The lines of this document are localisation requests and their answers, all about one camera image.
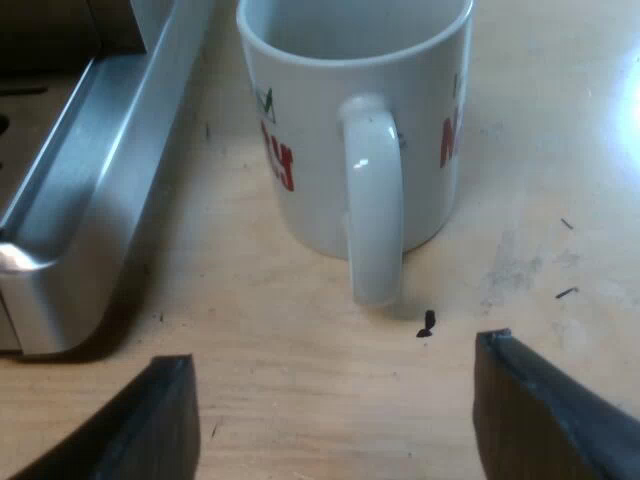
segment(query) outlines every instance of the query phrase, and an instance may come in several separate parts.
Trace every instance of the mug handle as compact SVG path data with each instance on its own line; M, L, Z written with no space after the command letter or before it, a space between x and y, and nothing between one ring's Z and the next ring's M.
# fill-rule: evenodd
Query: mug handle
M349 266L354 300L393 303L402 277L404 194L393 116L379 95L357 95L340 108L344 134Z

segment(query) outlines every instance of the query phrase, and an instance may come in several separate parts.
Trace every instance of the red text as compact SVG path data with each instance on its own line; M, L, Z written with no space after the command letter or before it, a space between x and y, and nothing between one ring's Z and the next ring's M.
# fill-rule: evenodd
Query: red text
M279 178L284 188L294 191L293 185L293 153L284 143L279 143L275 136L269 135L267 127L262 123L262 135L267 148L267 158L276 178Z
M447 161L451 160L454 153L457 152L460 132L460 124L458 118L458 107L456 107L453 113L453 122L450 118L444 121L442 128L442 146L440 147L440 168L444 168Z

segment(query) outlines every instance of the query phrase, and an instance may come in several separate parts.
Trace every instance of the white mug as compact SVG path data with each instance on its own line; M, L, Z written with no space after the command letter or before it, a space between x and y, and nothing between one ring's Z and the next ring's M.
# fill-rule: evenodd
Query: white mug
M275 189L303 244L348 258L356 302L452 209L473 0L240 0Z

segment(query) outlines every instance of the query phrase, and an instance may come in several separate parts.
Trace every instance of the green logo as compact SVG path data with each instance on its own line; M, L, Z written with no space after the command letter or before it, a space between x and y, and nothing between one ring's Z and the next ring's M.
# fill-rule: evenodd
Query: green logo
M263 92L259 88L256 88L256 99L258 101L258 110L265 115L271 123L276 123L276 111L273 107L273 89L269 89L268 92Z

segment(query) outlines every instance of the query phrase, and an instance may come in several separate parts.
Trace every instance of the scratch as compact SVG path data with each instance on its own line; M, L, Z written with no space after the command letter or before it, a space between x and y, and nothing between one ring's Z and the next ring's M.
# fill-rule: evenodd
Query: scratch
M216 436L216 432L218 431L218 425L222 423L222 421L220 422L216 422L216 424L213 426L213 432L211 432L211 438L213 439L213 437Z
M293 472L293 476L298 478L299 480L315 480L313 477L308 477L307 475L302 475L298 472Z

